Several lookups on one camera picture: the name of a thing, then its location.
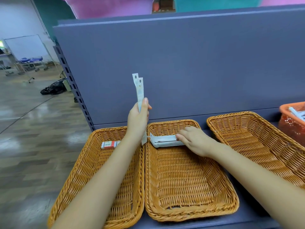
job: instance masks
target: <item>teal fabric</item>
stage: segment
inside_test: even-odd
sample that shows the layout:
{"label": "teal fabric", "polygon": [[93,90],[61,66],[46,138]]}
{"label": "teal fabric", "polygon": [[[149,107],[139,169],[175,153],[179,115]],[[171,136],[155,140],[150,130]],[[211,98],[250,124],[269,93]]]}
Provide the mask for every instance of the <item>teal fabric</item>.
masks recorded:
{"label": "teal fabric", "polygon": [[57,26],[58,20],[75,19],[70,6],[63,0],[33,0],[40,17],[47,28],[48,34],[55,42],[56,37],[53,26]]}
{"label": "teal fabric", "polygon": [[257,7],[262,0],[174,0],[176,12]]}

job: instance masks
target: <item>black garbage bag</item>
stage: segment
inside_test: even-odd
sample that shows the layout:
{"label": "black garbage bag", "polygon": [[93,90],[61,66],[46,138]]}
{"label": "black garbage bag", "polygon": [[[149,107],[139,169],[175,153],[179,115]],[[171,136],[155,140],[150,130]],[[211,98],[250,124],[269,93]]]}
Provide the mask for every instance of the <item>black garbage bag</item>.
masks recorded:
{"label": "black garbage bag", "polygon": [[63,84],[64,80],[65,80],[65,78],[62,78],[62,79],[52,83],[50,86],[41,90],[40,93],[42,95],[49,95],[49,94],[57,95],[57,94],[65,92],[67,89],[66,89],[65,85]]}

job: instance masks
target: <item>woven rattan basket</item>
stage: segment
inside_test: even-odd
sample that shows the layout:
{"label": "woven rattan basket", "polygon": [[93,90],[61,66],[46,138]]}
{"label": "woven rattan basket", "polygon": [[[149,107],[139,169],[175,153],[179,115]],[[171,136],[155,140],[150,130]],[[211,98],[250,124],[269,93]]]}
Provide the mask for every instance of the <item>woven rattan basket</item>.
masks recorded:
{"label": "woven rattan basket", "polygon": [[[151,123],[147,133],[173,135],[196,121]],[[145,144],[145,207],[158,221],[226,215],[237,211],[238,196],[217,162],[192,153],[186,146],[155,148]]]}
{"label": "woven rattan basket", "polygon": [[305,189],[305,148],[258,114],[219,115],[207,124],[222,143]]}
{"label": "woven rattan basket", "polygon": [[[103,128],[88,138],[75,165],[56,199],[48,219],[51,227],[75,195],[111,155],[113,149],[101,149],[103,141],[121,140],[127,127]],[[128,228],[141,217],[144,209],[144,146],[136,150],[104,228]]]}

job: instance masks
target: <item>whiteboard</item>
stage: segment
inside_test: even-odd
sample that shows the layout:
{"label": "whiteboard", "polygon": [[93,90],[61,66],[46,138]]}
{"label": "whiteboard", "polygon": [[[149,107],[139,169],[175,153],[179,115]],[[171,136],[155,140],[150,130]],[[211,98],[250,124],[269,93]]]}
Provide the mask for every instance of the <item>whiteboard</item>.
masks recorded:
{"label": "whiteboard", "polygon": [[36,35],[5,39],[6,44],[17,60],[42,56],[43,61],[52,61],[40,37]]}

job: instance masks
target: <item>white wall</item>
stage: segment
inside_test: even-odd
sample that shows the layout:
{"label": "white wall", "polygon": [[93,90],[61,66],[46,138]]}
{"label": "white wall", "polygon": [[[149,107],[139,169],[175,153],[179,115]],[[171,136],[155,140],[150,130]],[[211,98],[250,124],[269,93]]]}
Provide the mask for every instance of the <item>white wall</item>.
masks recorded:
{"label": "white wall", "polygon": [[0,40],[38,34],[54,61],[59,62],[31,0],[0,0]]}

